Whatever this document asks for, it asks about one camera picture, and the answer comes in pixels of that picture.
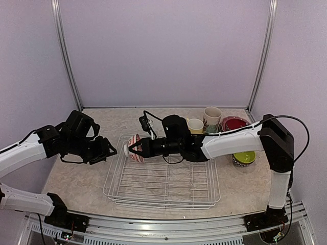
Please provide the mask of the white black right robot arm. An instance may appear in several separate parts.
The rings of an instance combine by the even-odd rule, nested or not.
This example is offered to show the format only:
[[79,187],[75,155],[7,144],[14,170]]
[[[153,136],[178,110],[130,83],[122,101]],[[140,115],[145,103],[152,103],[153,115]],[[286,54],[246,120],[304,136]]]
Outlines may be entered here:
[[179,154],[189,162],[206,162],[234,153],[265,152],[272,177],[269,201],[261,221],[271,227],[284,215],[294,164],[298,160],[294,156],[294,137],[278,121],[279,118],[278,115],[266,114],[262,120],[242,128],[213,134],[193,134],[185,118],[169,115],[161,120],[165,137],[157,138],[144,115],[139,121],[142,129],[151,134],[151,137],[133,136],[124,145],[124,153],[134,161]]

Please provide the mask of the pale yellow cup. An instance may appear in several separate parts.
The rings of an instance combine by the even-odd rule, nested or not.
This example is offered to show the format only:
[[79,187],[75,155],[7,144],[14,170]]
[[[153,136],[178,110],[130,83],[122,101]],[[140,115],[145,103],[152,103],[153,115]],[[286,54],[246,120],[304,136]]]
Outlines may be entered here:
[[203,134],[203,127],[204,127],[203,121],[197,118],[191,118],[191,119],[187,118],[186,122],[192,134]]

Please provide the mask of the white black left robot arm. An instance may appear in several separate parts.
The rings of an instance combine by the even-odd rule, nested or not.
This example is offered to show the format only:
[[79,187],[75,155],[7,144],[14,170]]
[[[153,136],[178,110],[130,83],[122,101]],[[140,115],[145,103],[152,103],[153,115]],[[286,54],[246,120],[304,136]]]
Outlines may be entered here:
[[[72,111],[66,121],[32,130],[22,140],[1,150],[1,177],[30,163],[59,155],[75,155],[93,165],[117,154],[109,140],[99,135],[100,125],[90,116]],[[51,217],[66,227],[72,217],[54,193],[36,194],[1,184],[1,209],[32,212]]]

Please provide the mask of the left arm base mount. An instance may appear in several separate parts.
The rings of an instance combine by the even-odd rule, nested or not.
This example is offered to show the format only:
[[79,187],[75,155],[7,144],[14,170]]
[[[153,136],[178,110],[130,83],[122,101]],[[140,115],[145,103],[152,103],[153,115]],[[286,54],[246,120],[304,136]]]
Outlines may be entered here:
[[63,203],[54,203],[54,210],[50,215],[45,216],[44,222],[55,227],[71,230],[72,232],[86,232],[89,217],[70,213]]

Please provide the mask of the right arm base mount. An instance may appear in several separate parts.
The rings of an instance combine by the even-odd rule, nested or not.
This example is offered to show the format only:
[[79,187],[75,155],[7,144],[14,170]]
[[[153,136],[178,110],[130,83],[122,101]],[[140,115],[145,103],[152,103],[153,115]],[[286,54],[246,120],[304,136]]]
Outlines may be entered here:
[[267,206],[264,212],[244,216],[243,220],[247,232],[267,229],[289,221],[285,207],[282,209],[272,209],[269,206]]

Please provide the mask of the blue white patterned bowl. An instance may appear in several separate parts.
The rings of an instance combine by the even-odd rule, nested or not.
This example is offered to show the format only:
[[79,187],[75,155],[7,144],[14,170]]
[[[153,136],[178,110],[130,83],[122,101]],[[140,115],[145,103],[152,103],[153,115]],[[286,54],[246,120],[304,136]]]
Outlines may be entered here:
[[233,163],[233,165],[236,166],[236,167],[249,167],[249,166],[251,166],[252,164],[254,164],[255,161],[254,161],[253,163],[251,163],[251,164],[241,164],[241,163],[239,163],[239,162],[234,158],[234,156],[232,155],[232,163]]

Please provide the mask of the white red patterned bowl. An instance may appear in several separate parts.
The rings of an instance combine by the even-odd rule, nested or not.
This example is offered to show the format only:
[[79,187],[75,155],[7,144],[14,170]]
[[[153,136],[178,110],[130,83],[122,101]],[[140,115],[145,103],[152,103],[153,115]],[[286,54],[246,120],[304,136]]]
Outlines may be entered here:
[[135,134],[131,136],[127,142],[123,145],[123,150],[124,154],[126,157],[129,157],[131,160],[138,162],[138,163],[143,163],[144,158],[140,155],[137,154],[137,152],[142,151],[142,146],[141,145],[136,145],[129,149],[131,146],[133,146],[135,143],[137,143],[140,140],[140,136],[138,134]]

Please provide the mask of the lime green bowl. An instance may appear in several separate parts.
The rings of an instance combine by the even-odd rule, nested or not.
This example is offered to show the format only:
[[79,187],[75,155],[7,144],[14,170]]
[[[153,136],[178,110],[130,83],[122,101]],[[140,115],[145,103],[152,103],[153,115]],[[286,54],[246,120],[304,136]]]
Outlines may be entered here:
[[254,151],[234,153],[233,156],[241,164],[251,164],[256,160],[256,153]]

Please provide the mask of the teal patterned cup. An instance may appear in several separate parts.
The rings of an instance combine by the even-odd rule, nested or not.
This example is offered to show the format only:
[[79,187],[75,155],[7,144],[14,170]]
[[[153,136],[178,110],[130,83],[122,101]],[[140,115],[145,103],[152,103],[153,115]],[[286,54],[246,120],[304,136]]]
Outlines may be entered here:
[[217,107],[207,107],[203,114],[203,132],[206,134],[217,133],[222,111]]

